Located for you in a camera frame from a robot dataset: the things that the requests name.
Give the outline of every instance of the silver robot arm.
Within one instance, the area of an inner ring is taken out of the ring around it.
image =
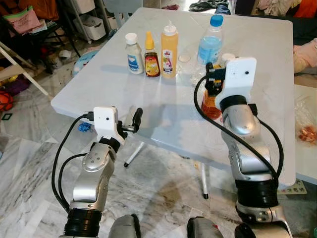
[[[255,58],[228,60],[223,88],[215,104],[222,111],[223,126],[271,163],[269,150],[261,138],[260,122],[248,105],[255,70]],[[245,222],[236,228],[235,237],[292,237],[283,208],[277,201],[277,185],[271,171],[232,136],[224,131],[221,135],[229,149],[232,174],[238,189],[236,210]]]
[[[142,113],[142,109],[138,108],[132,125],[123,126],[122,122],[118,121],[115,107],[94,108],[95,130],[99,142],[92,145],[82,161],[82,170],[69,205],[68,221],[64,235],[60,238],[98,237],[99,222],[106,203],[109,179],[114,171],[116,153],[127,137],[124,131],[138,131]],[[125,229],[122,233],[122,227],[126,226],[133,229]],[[137,218],[127,215],[120,218],[111,230],[111,237],[119,238],[121,236],[118,234],[121,234],[126,238],[137,238],[140,228]]]

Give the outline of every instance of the blue bottle cap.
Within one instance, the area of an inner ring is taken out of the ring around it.
[[[221,26],[222,22],[223,22],[223,16],[222,15],[216,14],[216,15],[213,15],[210,18],[210,25],[211,26]]]

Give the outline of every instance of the yellow squeeze bottle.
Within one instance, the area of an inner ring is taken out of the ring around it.
[[[174,78],[177,64],[178,32],[176,27],[169,22],[161,34],[161,74],[163,78]]]

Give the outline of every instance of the orange ball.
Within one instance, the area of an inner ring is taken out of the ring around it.
[[[12,108],[13,98],[7,92],[0,91],[0,112]]]

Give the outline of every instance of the bottle lid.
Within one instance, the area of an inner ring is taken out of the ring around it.
[[[164,34],[167,36],[173,36],[176,34],[176,26],[174,26],[171,21],[169,21],[167,26],[164,26]]]
[[[131,32],[125,35],[125,42],[128,45],[134,45],[135,43],[137,43],[138,41],[138,36],[137,34]]]
[[[210,18],[210,25],[211,26],[221,26],[222,25],[222,22],[223,22],[223,16],[219,15],[219,14],[216,14],[216,15],[213,15],[211,18]]]
[[[146,32],[145,49],[146,50],[154,49],[154,41],[150,31]]]
[[[226,63],[228,60],[232,60],[232,59],[235,59],[236,56],[234,54],[231,54],[231,53],[224,53],[222,56],[221,56],[221,60]]]

